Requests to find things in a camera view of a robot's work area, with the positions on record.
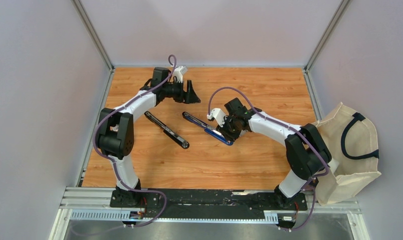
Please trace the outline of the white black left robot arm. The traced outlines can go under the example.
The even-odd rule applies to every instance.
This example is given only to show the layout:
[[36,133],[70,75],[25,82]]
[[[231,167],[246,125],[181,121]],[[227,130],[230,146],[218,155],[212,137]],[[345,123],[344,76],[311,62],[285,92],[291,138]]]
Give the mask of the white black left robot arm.
[[141,182],[131,160],[135,142],[134,123],[166,98],[183,104],[200,103],[191,80],[184,82],[183,76],[187,70],[184,65],[172,70],[155,67],[152,77],[134,97],[115,108],[104,108],[99,114],[92,139],[93,148],[110,161],[116,178],[116,190],[123,195],[122,199],[129,207],[139,206],[143,199]]

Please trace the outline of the black stapler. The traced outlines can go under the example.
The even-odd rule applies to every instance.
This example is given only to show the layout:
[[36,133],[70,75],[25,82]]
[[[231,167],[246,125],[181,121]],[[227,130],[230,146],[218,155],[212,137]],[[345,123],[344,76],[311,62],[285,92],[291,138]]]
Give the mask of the black stapler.
[[146,111],[144,113],[145,117],[149,119],[152,123],[157,125],[159,128],[162,129],[163,133],[166,134],[170,139],[172,139],[175,143],[177,143],[180,147],[183,149],[188,149],[190,147],[190,144],[187,140],[185,140],[182,136],[177,134],[175,131],[173,131],[169,126],[167,126],[165,123],[160,121],[157,117],[155,117],[151,112]]

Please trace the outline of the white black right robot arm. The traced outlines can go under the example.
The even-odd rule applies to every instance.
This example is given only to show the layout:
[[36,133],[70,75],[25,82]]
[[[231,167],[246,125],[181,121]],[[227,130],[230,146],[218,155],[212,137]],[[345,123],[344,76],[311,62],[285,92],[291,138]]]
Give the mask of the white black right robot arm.
[[311,123],[297,125],[276,119],[261,109],[247,108],[238,98],[220,108],[210,110],[208,119],[217,122],[219,131],[227,141],[234,142],[245,132],[264,135],[285,147],[290,171],[276,187],[275,204],[286,210],[298,194],[316,175],[334,173],[339,163],[333,159],[325,140]]

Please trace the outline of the blue stapler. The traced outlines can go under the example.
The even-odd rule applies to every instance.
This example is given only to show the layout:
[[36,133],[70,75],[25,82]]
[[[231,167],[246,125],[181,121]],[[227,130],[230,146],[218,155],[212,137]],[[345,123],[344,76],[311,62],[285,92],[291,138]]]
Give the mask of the blue stapler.
[[225,137],[220,132],[218,132],[215,128],[213,128],[212,126],[210,126],[206,122],[200,120],[199,118],[193,116],[192,114],[184,111],[182,113],[182,116],[183,116],[184,119],[186,119],[187,121],[199,126],[207,134],[209,134],[210,136],[212,136],[215,139],[219,140],[220,142],[226,144],[227,146],[233,145],[233,143],[234,143],[233,141],[226,140]]

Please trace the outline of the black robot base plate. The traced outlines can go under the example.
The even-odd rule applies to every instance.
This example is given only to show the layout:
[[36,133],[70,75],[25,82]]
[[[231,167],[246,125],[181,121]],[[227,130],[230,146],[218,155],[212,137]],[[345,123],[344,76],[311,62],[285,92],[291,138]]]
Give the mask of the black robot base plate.
[[280,203],[272,191],[224,189],[148,189],[145,192],[113,190],[112,208],[134,208],[145,218],[168,219],[260,220],[265,211],[308,209],[306,197],[298,193]]

